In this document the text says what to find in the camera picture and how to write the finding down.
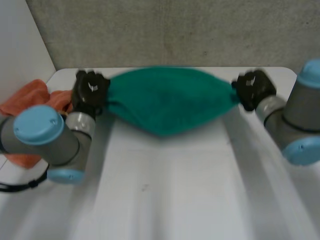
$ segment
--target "light blue joint cap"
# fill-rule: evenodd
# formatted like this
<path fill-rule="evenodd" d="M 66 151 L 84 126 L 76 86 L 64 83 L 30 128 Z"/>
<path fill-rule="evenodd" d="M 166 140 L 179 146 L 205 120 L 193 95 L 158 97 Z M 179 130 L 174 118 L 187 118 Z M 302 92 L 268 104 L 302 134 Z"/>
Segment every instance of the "light blue joint cap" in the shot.
<path fill-rule="evenodd" d="M 49 169 L 46 176 L 50 181 L 58 184 L 79 184 L 85 178 L 85 173 L 74 169 L 57 168 Z"/>
<path fill-rule="evenodd" d="M 59 113 L 47 105 L 37 105 L 20 113 L 13 122 L 17 139 L 27 145 L 51 143 L 63 132 L 65 123 Z"/>
<path fill-rule="evenodd" d="M 313 164 L 320 160 L 320 136 L 296 140 L 282 150 L 282 155 L 293 165 Z"/>
<path fill-rule="evenodd" d="M 307 87 L 320 89 L 320 58 L 308 61 L 296 80 Z"/>

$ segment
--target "white table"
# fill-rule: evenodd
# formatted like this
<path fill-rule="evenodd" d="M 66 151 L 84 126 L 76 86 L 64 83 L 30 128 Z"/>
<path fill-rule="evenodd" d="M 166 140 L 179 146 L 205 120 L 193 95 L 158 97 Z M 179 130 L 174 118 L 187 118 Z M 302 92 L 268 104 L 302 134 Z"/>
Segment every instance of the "white table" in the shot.
<path fill-rule="evenodd" d="M 245 67 L 201 67 L 231 81 Z M 106 77 L 128 68 L 97 68 Z M 296 74 L 265 67 L 287 98 Z M 62 69 L 51 91 L 69 90 L 76 69 Z M 0 181 L 42 173 L 6 162 Z M 97 119 L 80 186 L 46 182 L 0 194 L 1 240 L 318 240 L 320 164 L 282 158 L 254 114 L 235 107 L 198 129 L 160 139 Z"/>

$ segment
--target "gray wall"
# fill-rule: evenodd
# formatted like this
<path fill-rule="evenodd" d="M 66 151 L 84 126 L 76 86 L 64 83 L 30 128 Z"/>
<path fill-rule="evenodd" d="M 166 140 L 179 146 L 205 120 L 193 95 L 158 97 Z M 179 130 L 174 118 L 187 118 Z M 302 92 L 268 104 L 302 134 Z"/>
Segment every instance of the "gray wall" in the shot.
<path fill-rule="evenodd" d="M 27 0 L 57 69 L 320 57 L 319 0 Z"/>

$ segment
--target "green cloth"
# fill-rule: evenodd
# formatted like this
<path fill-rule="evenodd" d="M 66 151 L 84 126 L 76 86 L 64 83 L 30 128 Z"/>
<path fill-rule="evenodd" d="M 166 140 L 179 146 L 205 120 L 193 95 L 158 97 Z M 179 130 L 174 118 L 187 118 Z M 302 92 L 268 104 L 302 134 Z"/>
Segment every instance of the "green cloth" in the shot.
<path fill-rule="evenodd" d="M 198 127 L 238 103 L 228 82 L 193 68 L 169 66 L 112 77 L 107 97 L 111 113 L 158 136 Z"/>

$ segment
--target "orange cloth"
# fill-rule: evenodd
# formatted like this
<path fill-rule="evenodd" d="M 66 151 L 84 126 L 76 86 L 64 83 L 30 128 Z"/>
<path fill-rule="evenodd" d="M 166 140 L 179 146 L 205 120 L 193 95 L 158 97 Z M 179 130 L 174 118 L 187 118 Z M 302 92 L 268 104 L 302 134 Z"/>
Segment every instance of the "orange cloth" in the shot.
<path fill-rule="evenodd" d="M 50 94 L 47 85 L 42 80 L 36 79 L 1 104 L 0 113 L 6 116 L 17 116 L 25 109 L 40 104 L 51 106 L 58 112 L 69 113 L 72 110 L 71 90 L 54 91 Z M 5 156 L 12 163 L 26 169 L 32 168 L 41 159 L 41 156 L 32 154 L 6 154 Z"/>

